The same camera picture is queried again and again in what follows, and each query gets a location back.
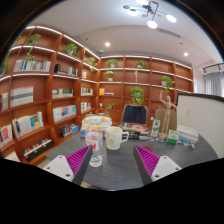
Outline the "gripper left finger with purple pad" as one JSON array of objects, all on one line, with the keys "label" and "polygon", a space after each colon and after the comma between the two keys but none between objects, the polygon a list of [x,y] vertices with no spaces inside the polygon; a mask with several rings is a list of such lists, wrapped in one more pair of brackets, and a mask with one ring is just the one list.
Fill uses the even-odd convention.
[{"label": "gripper left finger with purple pad", "polygon": [[68,156],[58,155],[44,167],[44,170],[73,182],[76,185],[80,185],[85,176],[92,154],[92,146],[88,145]]}]

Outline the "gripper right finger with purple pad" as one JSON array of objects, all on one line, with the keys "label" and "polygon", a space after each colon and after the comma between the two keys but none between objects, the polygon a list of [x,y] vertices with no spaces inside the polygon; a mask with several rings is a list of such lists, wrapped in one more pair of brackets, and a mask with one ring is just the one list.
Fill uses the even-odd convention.
[{"label": "gripper right finger with purple pad", "polygon": [[159,157],[137,145],[134,146],[133,155],[144,185],[181,170],[181,167],[168,156]]}]

